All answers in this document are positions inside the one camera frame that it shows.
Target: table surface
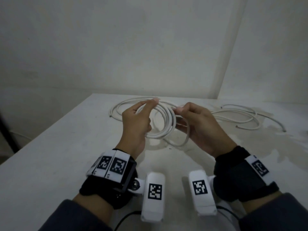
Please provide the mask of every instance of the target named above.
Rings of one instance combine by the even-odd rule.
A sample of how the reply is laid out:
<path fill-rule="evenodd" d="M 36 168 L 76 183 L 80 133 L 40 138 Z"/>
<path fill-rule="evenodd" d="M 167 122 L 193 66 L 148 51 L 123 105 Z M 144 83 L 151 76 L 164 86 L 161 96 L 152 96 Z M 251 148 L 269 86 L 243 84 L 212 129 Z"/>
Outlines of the table surface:
<path fill-rule="evenodd" d="M 71 112 L 31 141 L 0 166 L 1 230 L 37 230 L 66 198 L 73 198 L 85 179 L 85 172 L 98 155 L 112 149 L 122 133 L 122 123 L 110 118 L 108 111 L 128 95 L 92 94 Z M 255 154 L 272 171 L 282 192 L 292 193 L 308 208 L 308 105 L 264 103 L 239 100 L 209 100 L 162 97 L 176 104 L 194 102 L 210 110 L 222 104 L 255 107 L 260 113 L 281 121 L 287 132 L 269 119 L 259 117 L 256 131 L 235 128 L 220 122 L 227 134 Z M 185 134 L 175 131 L 174 141 Z M 139 177 L 147 172 L 166 176 L 164 222 L 148 224 L 130 217 L 119 230 L 235 230 L 230 216 L 198 217 L 193 209 L 187 176 L 204 169 L 213 174 L 214 159 L 189 141 L 182 148 L 163 140 L 147 139 L 145 151 L 137 159 Z M 141 209 L 141 198 L 114 212 L 111 227 L 126 213 Z"/>

